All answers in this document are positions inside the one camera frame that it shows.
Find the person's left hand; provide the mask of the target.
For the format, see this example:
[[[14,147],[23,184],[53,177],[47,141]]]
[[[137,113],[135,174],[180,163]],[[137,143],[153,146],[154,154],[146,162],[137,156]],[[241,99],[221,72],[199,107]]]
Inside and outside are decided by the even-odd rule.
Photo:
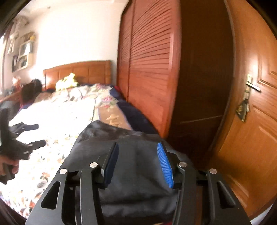
[[[7,156],[1,155],[0,156],[0,176],[6,176],[4,166],[11,165],[12,166],[12,173],[17,174],[19,170],[19,160],[12,160]]]

